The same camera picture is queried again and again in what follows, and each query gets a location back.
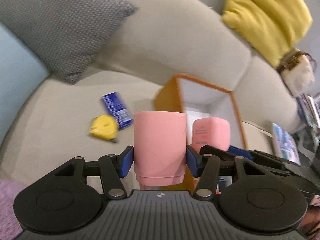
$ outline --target pink cup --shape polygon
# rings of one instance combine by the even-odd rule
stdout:
[[[134,171],[145,186],[183,182],[186,167],[187,116],[147,111],[134,115]]]
[[[230,124],[218,117],[197,119],[192,125],[191,146],[198,153],[204,145],[227,151],[230,147]]]

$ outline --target white label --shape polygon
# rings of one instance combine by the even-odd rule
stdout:
[[[120,110],[117,114],[119,115],[122,122],[127,122],[132,119],[132,116],[128,109]]]
[[[310,205],[320,207],[320,196],[319,195],[315,195],[313,197]]]

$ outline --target yellow tape measure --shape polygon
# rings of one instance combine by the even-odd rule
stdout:
[[[109,141],[117,137],[118,129],[116,119],[111,115],[104,114],[93,119],[90,133],[94,137]]]

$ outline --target circular pad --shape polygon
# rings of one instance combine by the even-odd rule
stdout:
[[[73,199],[74,197],[72,193],[66,190],[54,189],[41,193],[36,202],[38,206],[44,210],[58,211],[70,206],[73,202]]]
[[[20,224],[50,234],[73,231],[89,223],[101,207],[101,196],[94,188],[68,177],[36,182],[14,201]]]
[[[247,194],[247,200],[257,208],[274,209],[283,204],[284,197],[271,188],[256,188]]]
[[[219,207],[236,225],[254,232],[276,233],[296,228],[307,211],[297,189],[275,176],[247,176],[223,189]]]

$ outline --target patterned gray pillow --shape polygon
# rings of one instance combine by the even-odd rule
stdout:
[[[0,0],[0,22],[74,84],[137,7],[126,0]]]

